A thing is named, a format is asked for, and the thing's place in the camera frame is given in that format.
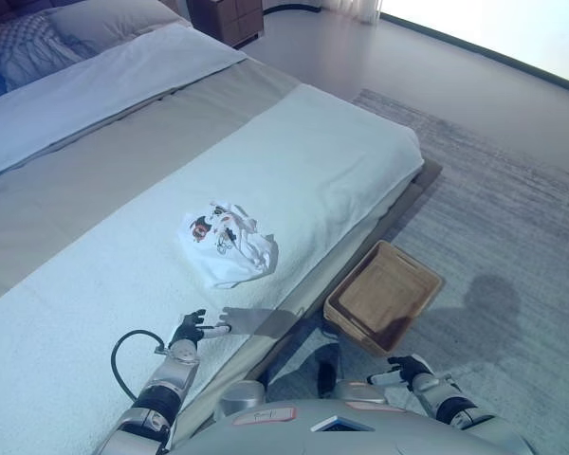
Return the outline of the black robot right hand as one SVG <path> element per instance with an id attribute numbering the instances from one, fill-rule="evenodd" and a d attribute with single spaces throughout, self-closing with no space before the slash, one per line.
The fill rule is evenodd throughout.
<path id="1" fill-rule="evenodd" d="M 367 383 L 373 386 L 406 387 L 413 391 L 414 379 L 422 374 L 432 374 L 432 370 L 417 355 L 390 356 L 387 358 L 390 367 L 385 373 L 375 373 L 367 377 Z"/>

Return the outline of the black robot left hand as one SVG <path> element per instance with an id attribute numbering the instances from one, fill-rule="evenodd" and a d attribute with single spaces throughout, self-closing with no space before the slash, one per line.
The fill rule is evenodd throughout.
<path id="1" fill-rule="evenodd" d="M 181 323 L 176 327 L 174 334 L 168 344 L 171 348 L 181 340 L 189 340 L 194 346 L 202 339 L 211 339 L 228 335 L 231 326 L 225 322 L 216 325 L 205 325 L 206 309 L 199 309 L 183 317 Z"/>

